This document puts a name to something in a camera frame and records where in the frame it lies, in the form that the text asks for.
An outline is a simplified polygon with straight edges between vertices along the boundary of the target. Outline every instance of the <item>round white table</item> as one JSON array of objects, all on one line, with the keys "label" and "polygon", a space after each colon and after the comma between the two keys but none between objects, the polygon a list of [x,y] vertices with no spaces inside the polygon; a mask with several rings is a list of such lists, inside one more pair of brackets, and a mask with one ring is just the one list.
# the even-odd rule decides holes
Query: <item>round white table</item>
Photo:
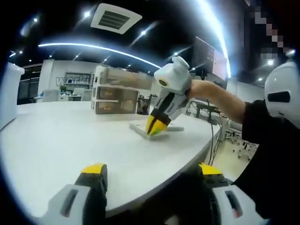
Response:
[{"label": "round white table", "polygon": [[[40,217],[47,203],[81,170],[95,163],[108,168],[107,216],[142,202],[195,163],[211,141],[210,124],[180,115],[163,141],[144,140],[129,129],[141,115],[96,115],[90,102],[18,106],[17,118],[0,132],[7,180],[24,209]],[[214,134],[219,126],[214,127]]]}]

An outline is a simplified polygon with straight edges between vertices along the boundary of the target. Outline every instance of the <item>black sleeve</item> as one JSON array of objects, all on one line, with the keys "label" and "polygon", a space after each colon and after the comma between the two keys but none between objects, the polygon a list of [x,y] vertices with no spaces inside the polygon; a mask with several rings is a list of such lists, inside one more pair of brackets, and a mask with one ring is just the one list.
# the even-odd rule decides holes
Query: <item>black sleeve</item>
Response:
[{"label": "black sleeve", "polygon": [[243,140],[261,144],[262,141],[270,139],[273,127],[274,118],[269,115],[265,101],[246,103],[242,128]]}]

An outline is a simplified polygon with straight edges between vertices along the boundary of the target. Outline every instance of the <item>hand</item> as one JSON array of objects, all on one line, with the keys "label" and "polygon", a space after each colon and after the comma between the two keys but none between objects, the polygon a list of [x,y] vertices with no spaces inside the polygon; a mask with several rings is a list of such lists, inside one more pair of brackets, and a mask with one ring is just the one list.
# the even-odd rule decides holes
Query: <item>hand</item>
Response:
[{"label": "hand", "polygon": [[191,90],[189,92],[189,98],[208,98],[209,97],[209,86],[211,82],[192,80]]}]

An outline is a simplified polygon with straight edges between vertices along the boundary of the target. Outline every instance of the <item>floor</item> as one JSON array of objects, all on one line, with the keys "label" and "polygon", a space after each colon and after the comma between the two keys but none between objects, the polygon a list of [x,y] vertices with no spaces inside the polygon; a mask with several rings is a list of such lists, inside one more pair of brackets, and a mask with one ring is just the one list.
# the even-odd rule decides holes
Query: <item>floor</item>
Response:
[{"label": "floor", "polygon": [[235,181],[244,171],[249,161],[247,157],[238,158],[240,146],[230,141],[220,143],[213,166],[220,169],[223,175]]}]

